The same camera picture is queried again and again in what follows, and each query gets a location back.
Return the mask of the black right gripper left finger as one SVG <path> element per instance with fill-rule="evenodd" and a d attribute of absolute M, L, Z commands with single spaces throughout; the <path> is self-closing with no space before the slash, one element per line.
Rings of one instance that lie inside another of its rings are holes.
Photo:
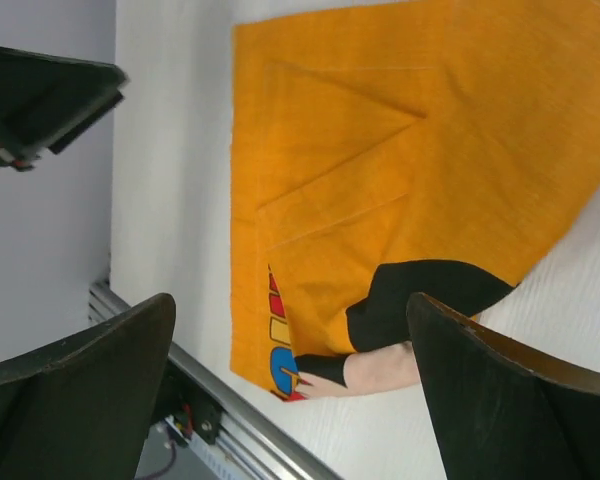
<path fill-rule="evenodd" d="M 0 479 L 131 479 L 175 326 L 161 293 L 0 362 Z"/>

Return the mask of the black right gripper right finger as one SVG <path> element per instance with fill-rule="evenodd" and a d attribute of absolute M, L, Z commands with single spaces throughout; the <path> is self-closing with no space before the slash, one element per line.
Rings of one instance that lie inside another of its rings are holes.
<path fill-rule="evenodd" d="M 600 479 L 600 373 L 424 294 L 407 321 L 450 479 Z"/>

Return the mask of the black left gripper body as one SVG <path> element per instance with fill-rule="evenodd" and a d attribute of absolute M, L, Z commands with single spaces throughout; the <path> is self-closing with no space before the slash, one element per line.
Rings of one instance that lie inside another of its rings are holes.
<path fill-rule="evenodd" d="M 57 155 L 123 99 L 118 66 L 0 46 L 0 168 L 29 171 Z"/>

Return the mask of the orange cartoon mouse placemat cloth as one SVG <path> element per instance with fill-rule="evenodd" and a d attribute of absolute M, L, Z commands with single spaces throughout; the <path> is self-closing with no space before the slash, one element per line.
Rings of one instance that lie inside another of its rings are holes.
<path fill-rule="evenodd" d="M 600 187 L 600 1 L 408 1 L 233 31 L 231 370 L 284 401 L 418 379 L 424 293 L 509 295 Z"/>

